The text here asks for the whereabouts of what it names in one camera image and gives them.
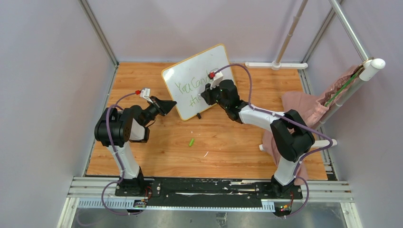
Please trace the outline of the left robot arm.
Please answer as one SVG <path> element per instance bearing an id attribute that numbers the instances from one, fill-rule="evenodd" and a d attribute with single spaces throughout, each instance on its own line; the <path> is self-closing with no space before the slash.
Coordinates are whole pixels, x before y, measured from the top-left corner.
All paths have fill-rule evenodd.
<path id="1" fill-rule="evenodd" d="M 151 122 L 159 115 L 166 116 L 177 102 L 151 96 L 148 104 L 145 109 L 133 105 L 123 110 L 114 105 L 106 108 L 96 123 L 95 140 L 111 152 L 120 171 L 117 196 L 141 196 L 151 188 L 134 159 L 130 143 L 148 142 Z"/>

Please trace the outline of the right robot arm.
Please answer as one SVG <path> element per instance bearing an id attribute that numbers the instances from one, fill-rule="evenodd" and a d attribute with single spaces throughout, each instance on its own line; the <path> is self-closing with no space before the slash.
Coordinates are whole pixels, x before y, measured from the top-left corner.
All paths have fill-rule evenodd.
<path id="1" fill-rule="evenodd" d="M 208 105 L 218 104 L 232 121 L 254 125 L 272 133 L 280 159 L 271 178 L 271 192 L 280 199 L 288 195 L 296 179 L 294 171 L 300 158 L 315 142 L 300 114 L 293 109 L 276 113 L 253 106 L 240 99 L 237 87 L 229 79 L 214 88 L 207 84 L 200 96 Z"/>

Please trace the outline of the yellow framed whiteboard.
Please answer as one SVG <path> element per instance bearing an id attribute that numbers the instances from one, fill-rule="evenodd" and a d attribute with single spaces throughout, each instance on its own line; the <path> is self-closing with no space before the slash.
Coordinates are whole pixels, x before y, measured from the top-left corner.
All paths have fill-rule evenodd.
<path id="1" fill-rule="evenodd" d="M 217 44 L 161 72 L 172 100 L 177 102 L 175 107 L 183 121 L 212 107 L 199 94 L 204 91 L 206 84 L 212 83 L 208 74 L 229 64 L 225 46 Z"/>

